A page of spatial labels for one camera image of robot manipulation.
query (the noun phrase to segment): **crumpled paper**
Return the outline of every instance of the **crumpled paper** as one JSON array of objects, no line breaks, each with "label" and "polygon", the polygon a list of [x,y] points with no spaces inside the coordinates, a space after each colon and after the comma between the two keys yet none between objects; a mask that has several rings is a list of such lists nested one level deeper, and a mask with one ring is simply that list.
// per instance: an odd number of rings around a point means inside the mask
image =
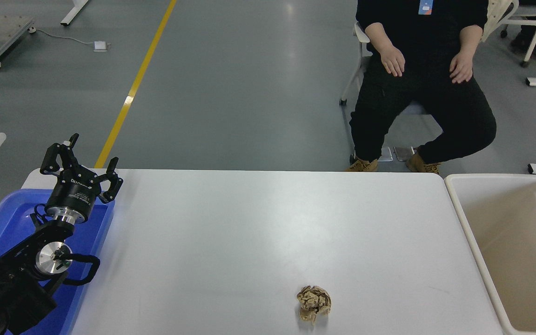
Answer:
[{"label": "crumpled paper", "polygon": [[299,307],[299,317],[305,322],[315,324],[317,315],[328,315],[332,301],[328,292],[319,286],[305,286],[299,293],[297,299],[301,303]]}]

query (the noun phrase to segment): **id badge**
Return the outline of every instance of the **id badge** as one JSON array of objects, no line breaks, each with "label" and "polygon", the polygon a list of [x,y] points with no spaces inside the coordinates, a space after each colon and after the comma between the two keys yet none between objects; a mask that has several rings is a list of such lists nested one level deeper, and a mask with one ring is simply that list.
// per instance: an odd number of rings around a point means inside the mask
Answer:
[{"label": "id badge", "polygon": [[419,4],[419,15],[431,15],[434,8],[434,0],[421,0]]}]

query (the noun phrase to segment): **blue tray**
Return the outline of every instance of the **blue tray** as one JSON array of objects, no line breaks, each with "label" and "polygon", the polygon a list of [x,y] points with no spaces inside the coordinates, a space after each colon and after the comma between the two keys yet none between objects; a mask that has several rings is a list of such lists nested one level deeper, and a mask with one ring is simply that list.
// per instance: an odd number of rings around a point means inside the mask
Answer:
[{"label": "blue tray", "polygon": [[[34,225],[29,215],[34,212],[36,204],[46,203],[50,195],[50,189],[20,189],[2,200],[0,203],[0,256],[34,233]],[[74,235],[66,240],[72,252],[98,256],[113,218],[114,204],[115,202],[103,204],[100,200],[96,200],[88,221],[76,225]],[[82,279],[87,275],[88,269],[89,266],[75,261],[68,270],[70,272],[68,278]],[[84,286],[62,285],[53,295],[57,308],[37,326],[23,334],[67,335],[76,321],[83,293],[87,287],[88,284]]]}]

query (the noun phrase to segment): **silver metal joint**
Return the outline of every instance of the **silver metal joint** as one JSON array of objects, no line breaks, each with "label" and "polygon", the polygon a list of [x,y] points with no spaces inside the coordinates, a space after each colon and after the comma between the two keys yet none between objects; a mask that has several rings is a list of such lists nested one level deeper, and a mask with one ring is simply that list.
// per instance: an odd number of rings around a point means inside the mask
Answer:
[{"label": "silver metal joint", "polygon": [[70,247],[64,242],[51,242],[36,254],[36,269],[43,275],[55,275],[66,271],[72,260],[55,259],[62,253],[72,253]]},{"label": "silver metal joint", "polygon": [[52,216],[53,220],[67,222],[72,225],[84,222],[82,214],[68,207],[51,207],[47,210],[47,214]]}]

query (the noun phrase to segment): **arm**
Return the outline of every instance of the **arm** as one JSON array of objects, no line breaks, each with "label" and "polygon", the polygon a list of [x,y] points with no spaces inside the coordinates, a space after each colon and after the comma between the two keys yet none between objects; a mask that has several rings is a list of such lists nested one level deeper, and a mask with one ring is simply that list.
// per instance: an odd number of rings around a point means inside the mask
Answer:
[{"label": "arm", "polygon": [[450,78],[452,83],[468,82],[473,78],[473,57],[483,29],[479,26],[468,26],[460,30],[460,52],[450,62]]},{"label": "arm", "polygon": [[450,63],[452,83],[468,82],[473,78],[473,57],[487,22],[487,0],[461,0],[456,12],[460,30],[460,52]]},{"label": "arm", "polygon": [[381,61],[386,72],[402,77],[404,72],[404,56],[396,49],[387,36],[381,20],[385,15],[384,1],[382,0],[358,0],[356,19],[359,25],[365,29],[371,44],[381,56]]}]

